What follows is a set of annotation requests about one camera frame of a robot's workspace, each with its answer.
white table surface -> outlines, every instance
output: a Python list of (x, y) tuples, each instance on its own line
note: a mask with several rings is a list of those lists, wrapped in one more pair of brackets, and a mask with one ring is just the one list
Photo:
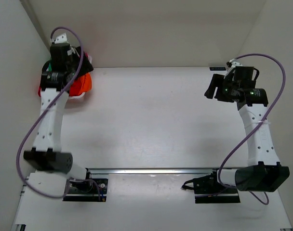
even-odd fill
[[(84, 167), (220, 166), (245, 131), (235, 103), (204, 96), (213, 73), (208, 67), (95, 69), (84, 102), (66, 106), (62, 150)], [(247, 166), (247, 153), (243, 145), (227, 166)]]
[[(240, 192), (238, 204), (195, 204), (194, 193), (180, 189), (196, 175), (110, 174), (107, 202), (63, 202), (26, 190), (16, 224), (25, 231), (280, 231), (291, 228), (278, 192), (270, 204)], [(29, 182), (51, 194), (62, 194), (65, 179), (32, 173)], [(257, 194), (265, 200), (262, 193)]]
[[(96, 69), (84, 102), (67, 104), (63, 151), (91, 168), (218, 167), (245, 131), (236, 104), (204, 97), (212, 75), (204, 67)], [(247, 166), (247, 145), (227, 166)], [(195, 204), (193, 192), (180, 190), (193, 177), (110, 174), (106, 203), (49, 200), (27, 189), (16, 224), (26, 231), (291, 228), (277, 191), (268, 206), (248, 192), (240, 204)], [(62, 194), (65, 179), (32, 173), (29, 182)]]

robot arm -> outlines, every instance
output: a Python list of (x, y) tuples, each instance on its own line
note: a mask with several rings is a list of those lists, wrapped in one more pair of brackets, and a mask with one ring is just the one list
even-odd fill
[[(41, 113), (71, 80), (75, 72), (72, 47), (66, 35), (57, 37), (50, 47), (53, 71), (41, 75)], [(61, 126), (68, 92), (64, 92), (48, 111), (39, 125), (39, 130), (30, 151), (24, 151), (24, 159), (36, 170), (61, 174), (67, 179), (85, 180), (90, 177), (88, 169), (73, 162), (71, 153), (61, 152)]]
[(213, 75), (205, 96), (212, 99), (217, 88), (217, 100), (237, 102), (246, 135), (258, 123), (263, 124), (247, 140), (248, 167), (223, 169), (220, 179), (222, 183), (236, 186), (240, 191), (273, 192), (288, 178), (289, 168), (282, 167), (276, 155), (268, 120), (261, 121), (267, 111), (266, 92), (264, 89), (255, 88), (257, 76), (252, 80), (254, 67), (242, 66), (237, 62), (228, 64), (230, 69), (225, 76)]

white wall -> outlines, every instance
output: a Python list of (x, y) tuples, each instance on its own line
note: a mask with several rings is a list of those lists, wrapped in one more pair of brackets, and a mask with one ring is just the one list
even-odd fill
[(0, 0), (0, 231), (10, 229), (16, 213), (16, 150), (39, 114), (36, 87), (48, 55), (19, 0)]
[[(280, 194), (293, 225), (293, 0), (266, 2), (240, 53), (249, 52), (274, 56), (287, 72), (286, 89), (269, 119), (277, 154), (290, 168), (291, 175), (280, 187)], [(281, 85), (279, 68), (263, 58), (248, 58), (245, 63), (261, 70), (257, 86), (264, 87), (273, 101)]]
[(225, 64), (240, 51), (265, 3), (265, 0), (22, 1), (31, 3), (46, 38), (56, 26), (74, 29), (83, 38), (96, 67)]

black bracket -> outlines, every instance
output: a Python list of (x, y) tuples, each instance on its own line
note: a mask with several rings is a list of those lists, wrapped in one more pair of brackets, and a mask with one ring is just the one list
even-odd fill
[(258, 165), (240, 168), (235, 173), (235, 182), (240, 191), (274, 192), (290, 175), (289, 168), (277, 165)]
[(54, 152), (49, 148), (46, 152), (24, 151), (23, 158), (36, 170), (47, 172), (62, 172), (67, 174), (73, 165), (71, 153)]
[[(193, 187), (186, 185), (189, 183), (193, 183)], [(225, 188), (218, 183), (216, 171), (212, 172), (210, 175), (186, 181), (182, 189), (194, 190), (196, 204), (240, 203), (238, 190)]]
[[(252, 80), (254, 70), (257, 73)], [(229, 70), (226, 76), (214, 74), (204, 96), (208, 99), (214, 97), (223, 102), (237, 102), (238, 110), (244, 105), (253, 104), (263, 104), (266, 107), (268, 104), (266, 91), (255, 88), (258, 76), (259, 71), (253, 66), (236, 66)]]

black mounting plate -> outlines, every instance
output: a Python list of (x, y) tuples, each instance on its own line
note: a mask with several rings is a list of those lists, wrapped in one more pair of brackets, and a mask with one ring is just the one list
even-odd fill
[(106, 178), (94, 178), (104, 197), (98, 199), (98, 193), (96, 187), (90, 187), (88, 181), (84, 182), (71, 182), (71, 187), (68, 194), (63, 198), (63, 201), (82, 201), (82, 202), (106, 202), (108, 191), (108, 179)]
[[(216, 171), (210, 175), (194, 178), (193, 180), (195, 203), (196, 204), (223, 204), (223, 203), (240, 203), (240, 197), (237, 189), (224, 188), (217, 182)], [(221, 192), (215, 196), (203, 196), (206, 194), (214, 194)]]

